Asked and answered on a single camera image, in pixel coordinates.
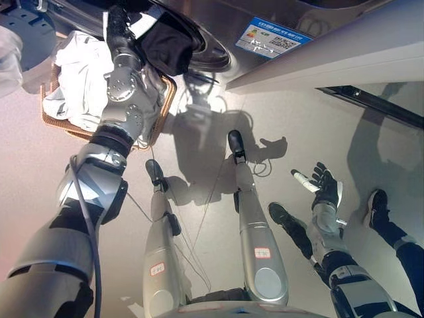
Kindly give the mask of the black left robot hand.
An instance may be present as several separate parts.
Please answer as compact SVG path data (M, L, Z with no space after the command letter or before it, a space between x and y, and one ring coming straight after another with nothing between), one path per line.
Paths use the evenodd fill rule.
M127 28L134 34L134 37L139 39L158 22L162 13L159 6L153 5L147 11L127 13L124 22Z

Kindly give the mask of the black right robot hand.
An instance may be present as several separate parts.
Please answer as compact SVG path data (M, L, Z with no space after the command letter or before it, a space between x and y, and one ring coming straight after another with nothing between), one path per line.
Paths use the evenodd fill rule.
M326 203L338 208L342 195L343 183L337 181L331 171L322 162L317 162L311 178L296 169L291 170L291 175L308 191L315 194L311 208L317 204Z

